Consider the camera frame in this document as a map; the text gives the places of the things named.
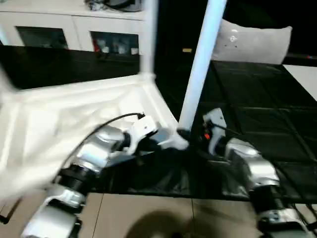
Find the white fabric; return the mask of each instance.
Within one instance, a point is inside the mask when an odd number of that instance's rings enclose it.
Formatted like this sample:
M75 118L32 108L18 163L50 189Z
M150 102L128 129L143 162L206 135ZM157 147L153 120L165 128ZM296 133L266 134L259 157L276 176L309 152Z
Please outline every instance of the white fabric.
M259 29L222 20L212 59L281 64L288 51L291 32L290 26Z

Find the cabinet door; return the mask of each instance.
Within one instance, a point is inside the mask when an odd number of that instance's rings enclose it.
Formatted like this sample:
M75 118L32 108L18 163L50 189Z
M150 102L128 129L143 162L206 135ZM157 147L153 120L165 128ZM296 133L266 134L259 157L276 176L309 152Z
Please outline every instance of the cabinet door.
M119 55L142 54L141 20L74 16L81 49Z
M80 50L71 16L0 12L8 45Z

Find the black fabric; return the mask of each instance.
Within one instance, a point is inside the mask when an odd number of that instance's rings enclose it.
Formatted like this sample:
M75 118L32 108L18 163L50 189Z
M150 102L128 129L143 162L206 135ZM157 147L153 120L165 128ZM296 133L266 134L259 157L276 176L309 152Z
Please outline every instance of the black fabric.
M99 57L94 52L0 47L0 62L19 89L136 74L138 58ZM191 65L161 65L156 83L179 119ZM311 202L317 202L316 101L281 65L212 62L195 116L197 137L202 115L220 107L228 128L242 134L283 168ZM300 197L279 173L288 196ZM190 147L152 153L107 169L94 191L195 198L248 200L225 167Z

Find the wooden floor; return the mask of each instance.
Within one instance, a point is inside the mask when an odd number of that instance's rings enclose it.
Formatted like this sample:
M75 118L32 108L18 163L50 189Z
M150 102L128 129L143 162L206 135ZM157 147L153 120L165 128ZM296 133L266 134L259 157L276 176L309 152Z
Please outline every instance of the wooden floor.
M18 238L44 197L43 191L23 197L10 222L0 224L0 238ZM0 207L1 214L6 215L14 203ZM299 209L313 221L304 205ZM260 236L247 202L92 193L80 218L80 238L170 238L173 233L199 238Z

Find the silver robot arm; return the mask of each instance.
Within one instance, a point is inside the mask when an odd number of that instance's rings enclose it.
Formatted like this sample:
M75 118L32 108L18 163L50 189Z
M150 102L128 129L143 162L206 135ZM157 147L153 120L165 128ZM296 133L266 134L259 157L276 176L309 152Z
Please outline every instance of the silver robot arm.
M221 109L205 115L204 122L204 140L209 153L227 162L249 193L258 229L270 238L312 237L296 210L283 199L274 166L249 142L225 136L226 123Z
M77 237L81 221L76 214L85 206L86 197L101 171L116 164L118 157L133 155L138 143L157 130L154 120L144 116L125 132L105 125L91 134L74 152L69 166L61 170L59 179L48 190L21 237Z

